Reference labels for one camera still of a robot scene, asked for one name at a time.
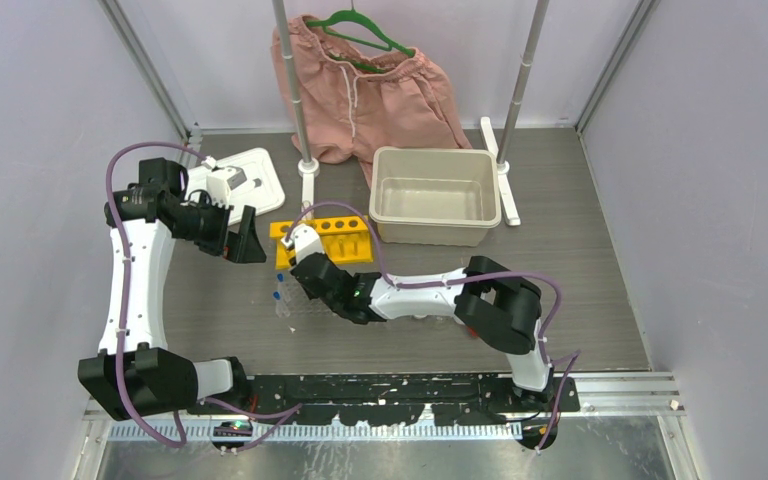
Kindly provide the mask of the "white plastic lid tray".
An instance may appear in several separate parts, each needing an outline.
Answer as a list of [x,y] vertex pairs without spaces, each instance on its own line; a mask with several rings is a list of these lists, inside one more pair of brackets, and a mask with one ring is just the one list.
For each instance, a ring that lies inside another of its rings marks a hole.
[[219,160],[209,157],[188,170],[187,199],[206,192],[212,204],[230,207],[229,225],[241,221],[245,206],[257,216],[281,207],[285,193],[272,159],[264,148],[254,148]]

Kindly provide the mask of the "right metal rack pole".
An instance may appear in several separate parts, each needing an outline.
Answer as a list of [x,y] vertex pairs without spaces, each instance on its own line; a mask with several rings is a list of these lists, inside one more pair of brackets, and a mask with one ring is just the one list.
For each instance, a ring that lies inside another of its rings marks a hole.
[[481,117],[479,121],[480,132],[485,147],[496,160],[497,181],[502,213],[505,223],[510,227],[520,226],[522,220],[518,212],[511,182],[509,180],[511,167],[507,160],[507,154],[510,151],[510,143],[521,111],[524,93],[532,70],[535,53],[549,5],[550,0],[536,1],[524,51],[520,56],[517,78],[507,110],[501,140],[498,141],[496,139],[489,117]]

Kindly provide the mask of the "beige plastic bin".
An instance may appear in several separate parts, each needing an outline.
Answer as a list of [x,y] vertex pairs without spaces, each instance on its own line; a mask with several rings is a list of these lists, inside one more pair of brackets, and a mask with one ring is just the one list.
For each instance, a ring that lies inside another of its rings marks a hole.
[[486,150],[382,147],[369,216],[386,243],[476,247],[502,222],[495,158]]

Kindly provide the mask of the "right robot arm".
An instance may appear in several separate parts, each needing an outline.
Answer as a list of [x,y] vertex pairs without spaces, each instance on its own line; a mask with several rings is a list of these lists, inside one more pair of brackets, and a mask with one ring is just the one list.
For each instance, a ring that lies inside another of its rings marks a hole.
[[545,275],[515,272],[486,256],[435,275],[351,274],[324,253],[292,260],[290,273],[308,298],[355,324],[408,316],[452,318],[506,355],[522,407],[540,410],[554,396],[555,367],[545,350],[545,333],[562,294]]

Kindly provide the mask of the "left metal rack pole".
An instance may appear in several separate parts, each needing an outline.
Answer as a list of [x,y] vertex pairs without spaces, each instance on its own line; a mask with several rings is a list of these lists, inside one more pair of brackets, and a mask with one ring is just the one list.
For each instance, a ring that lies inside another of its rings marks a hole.
[[313,207],[315,199],[315,180],[319,174],[320,168],[319,162],[310,152],[306,118],[299,90],[298,76],[289,37],[289,25],[284,2],[282,0],[272,0],[271,3],[279,35],[281,58],[286,71],[285,76],[290,92],[291,105],[295,117],[296,134],[301,152],[301,160],[298,163],[297,170],[302,180],[301,207],[303,210],[304,201],[311,202]]

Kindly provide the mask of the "large clear glass test tube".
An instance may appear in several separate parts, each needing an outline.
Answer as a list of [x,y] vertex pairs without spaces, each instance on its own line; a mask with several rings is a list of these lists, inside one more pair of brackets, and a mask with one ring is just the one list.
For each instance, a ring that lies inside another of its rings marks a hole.
[[300,219],[303,221],[311,221],[313,219],[313,207],[312,203],[309,201],[303,202],[303,210],[300,215]]

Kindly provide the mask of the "green clothes hanger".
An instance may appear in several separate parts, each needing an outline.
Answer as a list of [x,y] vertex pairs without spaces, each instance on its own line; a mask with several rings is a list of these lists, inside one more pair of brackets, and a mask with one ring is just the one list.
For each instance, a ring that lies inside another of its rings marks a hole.
[[424,62],[416,48],[394,39],[355,8],[346,7],[322,18],[306,14],[301,25],[312,36],[310,72],[334,73],[344,68],[362,78],[397,78]]

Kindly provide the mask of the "clear acrylic tube rack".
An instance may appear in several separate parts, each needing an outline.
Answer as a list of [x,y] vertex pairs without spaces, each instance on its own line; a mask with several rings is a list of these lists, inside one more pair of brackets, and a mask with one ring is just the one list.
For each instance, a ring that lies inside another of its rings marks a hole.
[[336,317],[336,314],[321,300],[310,299],[302,286],[294,279],[286,278],[286,280],[291,295],[291,299],[287,302],[291,313],[289,317]]

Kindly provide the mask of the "metal rack pole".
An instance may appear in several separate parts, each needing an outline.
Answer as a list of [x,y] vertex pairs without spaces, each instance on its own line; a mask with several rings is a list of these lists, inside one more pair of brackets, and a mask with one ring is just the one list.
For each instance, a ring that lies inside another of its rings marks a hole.
[[524,93],[532,70],[535,53],[549,5],[550,0],[536,1],[524,51],[520,56],[517,78],[507,110],[501,140],[498,141],[496,139],[489,117],[481,117],[479,121],[480,132],[485,147],[496,160],[497,181],[502,213],[505,223],[510,227],[520,226],[522,220],[518,212],[511,182],[509,180],[511,167],[507,160],[507,154],[510,151],[510,143],[521,111]]
[[281,58],[286,71],[285,76],[290,92],[291,105],[295,117],[296,134],[301,152],[301,160],[298,163],[297,170],[302,180],[301,207],[303,210],[304,201],[311,202],[313,207],[315,199],[315,180],[319,174],[320,168],[319,162],[310,152],[306,118],[299,90],[298,76],[289,37],[289,25],[284,2],[282,0],[272,0],[271,3],[279,35]]

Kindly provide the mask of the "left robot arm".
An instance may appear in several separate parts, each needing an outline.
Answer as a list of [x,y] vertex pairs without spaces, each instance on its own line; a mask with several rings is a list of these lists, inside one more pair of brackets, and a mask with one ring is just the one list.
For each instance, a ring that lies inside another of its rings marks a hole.
[[193,362],[169,350],[163,326],[164,286],[177,241],[235,264],[266,261],[255,208],[233,206],[228,189],[209,186],[214,175],[242,173],[227,162],[185,169],[164,158],[146,159],[138,181],[105,204],[114,254],[108,322],[97,354],[80,360],[78,380],[113,419],[130,419],[126,400],[143,417],[197,413],[206,397],[229,413],[250,406],[252,388],[236,357]]

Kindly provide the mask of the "yellow plastic test tube rack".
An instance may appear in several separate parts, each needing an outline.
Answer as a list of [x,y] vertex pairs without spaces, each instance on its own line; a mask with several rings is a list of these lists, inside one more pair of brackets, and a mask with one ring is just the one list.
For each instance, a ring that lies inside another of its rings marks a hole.
[[[322,251],[335,264],[371,263],[374,248],[369,228],[358,216],[326,217],[305,221],[319,236]],[[276,244],[278,270],[290,269],[295,263],[295,251],[288,250],[283,239],[290,231],[291,221],[272,222],[269,237]]]

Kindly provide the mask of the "pink fabric shorts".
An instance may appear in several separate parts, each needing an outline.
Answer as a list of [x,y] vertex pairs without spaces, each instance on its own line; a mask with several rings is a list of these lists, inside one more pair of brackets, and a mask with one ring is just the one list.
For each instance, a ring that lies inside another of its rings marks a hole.
[[356,158],[366,179],[382,147],[468,149],[455,92],[424,53],[366,56],[347,40],[311,27],[287,27],[309,150],[321,163]]

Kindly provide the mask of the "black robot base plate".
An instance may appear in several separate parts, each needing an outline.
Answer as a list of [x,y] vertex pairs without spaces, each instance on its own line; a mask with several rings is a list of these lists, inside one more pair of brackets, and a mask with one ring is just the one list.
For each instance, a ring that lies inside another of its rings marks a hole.
[[239,391],[215,399],[259,416],[301,408],[289,422],[324,426],[337,420],[346,426],[413,425],[428,413],[435,426],[495,425],[550,414],[578,412],[580,401],[571,378],[552,381],[561,399],[527,394],[512,379],[497,373],[257,375]]

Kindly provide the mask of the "blue-capped small test tube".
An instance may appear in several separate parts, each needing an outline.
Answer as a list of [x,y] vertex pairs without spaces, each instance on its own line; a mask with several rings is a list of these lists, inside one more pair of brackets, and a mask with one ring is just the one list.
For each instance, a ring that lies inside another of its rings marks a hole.
[[275,300],[275,313],[279,318],[288,318],[291,313],[285,299],[285,296],[279,292],[273,292],[273,298]]

